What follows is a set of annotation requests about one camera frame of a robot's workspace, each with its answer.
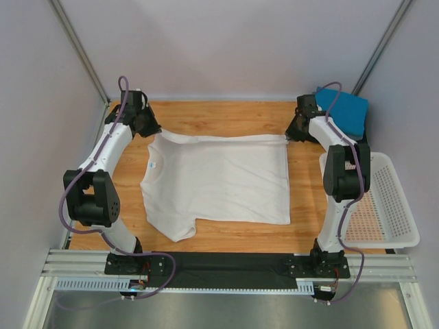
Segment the white t-shirt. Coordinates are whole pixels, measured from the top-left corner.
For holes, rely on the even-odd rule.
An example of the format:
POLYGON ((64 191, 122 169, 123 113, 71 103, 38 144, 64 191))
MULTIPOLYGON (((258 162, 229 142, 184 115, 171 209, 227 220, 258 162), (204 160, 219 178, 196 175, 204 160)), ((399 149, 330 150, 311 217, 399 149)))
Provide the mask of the white t-shirt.
POLYGON ((147 149, 140 183, 147 221, 171 241, 195 236, 198 219, 290 224, 284 136, 163 131, 147 149))

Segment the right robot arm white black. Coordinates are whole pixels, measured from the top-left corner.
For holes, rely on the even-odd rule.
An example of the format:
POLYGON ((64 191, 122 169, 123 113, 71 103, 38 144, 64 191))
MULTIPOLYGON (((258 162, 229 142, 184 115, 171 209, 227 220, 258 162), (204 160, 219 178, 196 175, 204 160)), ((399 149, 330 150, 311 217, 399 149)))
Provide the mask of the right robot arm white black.
POLYGON ((297 97, 288 141, 317 141, 325 150, 323 187, 327 195, 324 224, 307 259, 316 276, 343 267, 344 237, 357 203, 370 188, 370 148, 347 137, 327 112, 319 109, 315 95, 297 97))

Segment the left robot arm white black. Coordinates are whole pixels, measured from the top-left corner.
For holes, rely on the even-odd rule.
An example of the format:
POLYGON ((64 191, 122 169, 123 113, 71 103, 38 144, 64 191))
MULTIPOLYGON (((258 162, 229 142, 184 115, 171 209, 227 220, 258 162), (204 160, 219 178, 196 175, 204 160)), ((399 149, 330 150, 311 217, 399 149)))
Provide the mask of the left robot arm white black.
POLYGON ((161 132, 147 95, 137 89, 121 92, 104 121, 104 129, 90 156, 76 170, 64 173, 59 215, 75 234, 99 234, 111 252, 123 255, 121 268, 129 275, 143 270, 141 243, 121 218, 121 201, 112 175, 125 148, 136 135, 146 138, 161 132))

